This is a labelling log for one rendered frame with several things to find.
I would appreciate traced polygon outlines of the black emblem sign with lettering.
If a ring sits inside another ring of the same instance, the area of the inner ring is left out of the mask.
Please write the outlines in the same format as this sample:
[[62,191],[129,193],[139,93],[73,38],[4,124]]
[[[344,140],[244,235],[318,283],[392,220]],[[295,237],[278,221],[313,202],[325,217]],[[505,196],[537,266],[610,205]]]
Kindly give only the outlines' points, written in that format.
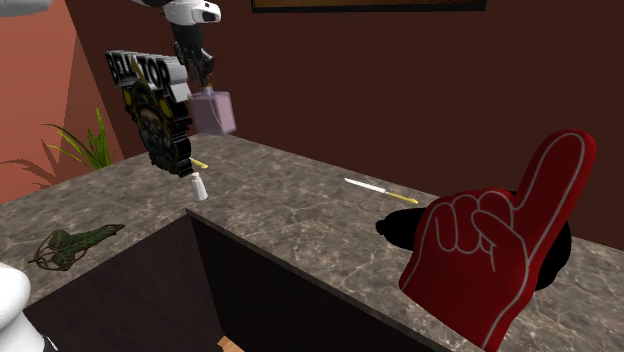
[[124,50],[104,56],[151,163],[181,178],[192,174],[186,67],[174,56]]

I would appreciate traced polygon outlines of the green leaf brooch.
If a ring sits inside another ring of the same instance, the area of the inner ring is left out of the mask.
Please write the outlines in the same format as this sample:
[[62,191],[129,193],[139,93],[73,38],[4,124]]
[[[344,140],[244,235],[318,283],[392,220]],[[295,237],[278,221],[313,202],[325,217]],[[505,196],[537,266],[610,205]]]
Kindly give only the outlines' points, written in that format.
[[124,224],[107,224],[76,234],[56,229],[39,245],[29,263],[48,271],[68,271],[90,248],[124,227]]

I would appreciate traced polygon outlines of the dark-framed wall picture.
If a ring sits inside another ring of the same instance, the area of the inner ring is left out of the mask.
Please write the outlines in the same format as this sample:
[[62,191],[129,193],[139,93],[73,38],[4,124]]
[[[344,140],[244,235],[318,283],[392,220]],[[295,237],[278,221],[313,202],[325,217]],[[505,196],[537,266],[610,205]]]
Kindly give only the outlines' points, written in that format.
[[488,0],[251,0],[253,12],[484,11]]

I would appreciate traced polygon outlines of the red foam finger hand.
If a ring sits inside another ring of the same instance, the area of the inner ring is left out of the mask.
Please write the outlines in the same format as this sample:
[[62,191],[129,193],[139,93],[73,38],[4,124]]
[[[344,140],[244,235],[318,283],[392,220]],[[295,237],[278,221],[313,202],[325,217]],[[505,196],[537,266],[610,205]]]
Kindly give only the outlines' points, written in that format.
[[515,194],[486,188],[434,201],[419,221],[401,291],[485,352],[497,352],[531,300],[595,157],[591,135],[559,131],[540,144]]

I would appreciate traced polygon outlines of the green potted plant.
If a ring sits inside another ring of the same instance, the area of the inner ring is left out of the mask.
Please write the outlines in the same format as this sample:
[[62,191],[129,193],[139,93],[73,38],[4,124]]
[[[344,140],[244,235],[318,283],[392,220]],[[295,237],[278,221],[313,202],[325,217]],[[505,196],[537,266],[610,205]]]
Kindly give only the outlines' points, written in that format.
[[91,129],[87,129],[85,141],[80,140],[74,134],[59,125],[50,124],[50,127],[53,127],[55,132],[74,148],[75,152],[67,151],[55,145],[47,144],[47,147],[56,149],[62,154],[70,156],[91,171],[112,165],[116,156],[116,151],[111,152],[109,149],[107,133],[99,109],[96,109],[96,116],[99,133],[95,135]]

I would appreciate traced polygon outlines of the black round object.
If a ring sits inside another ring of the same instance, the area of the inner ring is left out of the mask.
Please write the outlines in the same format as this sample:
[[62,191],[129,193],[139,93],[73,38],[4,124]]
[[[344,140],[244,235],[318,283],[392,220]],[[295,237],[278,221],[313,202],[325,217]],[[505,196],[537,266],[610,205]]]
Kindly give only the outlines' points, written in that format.
[[[390,213],[375,223],[376,231],[391,244],[412,251],[414,235],[425,208],[409,208]],[[570,258],[572,235],[568,222],[565,222],[556,240],[543,260],[535,290],[540,291],[551,285],[559,271]]]

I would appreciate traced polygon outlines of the white salt shaker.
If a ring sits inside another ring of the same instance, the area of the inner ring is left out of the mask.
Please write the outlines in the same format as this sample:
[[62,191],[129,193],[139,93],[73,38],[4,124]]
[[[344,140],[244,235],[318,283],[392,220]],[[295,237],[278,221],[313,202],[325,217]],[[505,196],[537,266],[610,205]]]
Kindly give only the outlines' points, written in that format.
[[192,194],[196,201],[204,201],[208,198],[208,193],[198,172],[193,172],[190,175]]

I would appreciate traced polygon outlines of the lavender soap dispenser bottle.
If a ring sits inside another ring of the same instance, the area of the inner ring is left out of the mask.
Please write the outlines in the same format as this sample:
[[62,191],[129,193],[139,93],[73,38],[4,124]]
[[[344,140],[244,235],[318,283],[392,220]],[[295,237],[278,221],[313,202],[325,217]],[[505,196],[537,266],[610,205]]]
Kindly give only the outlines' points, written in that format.
[[230,93],[206,86],[190,99],[192,119],[198,133],[226,135],[236,131]]

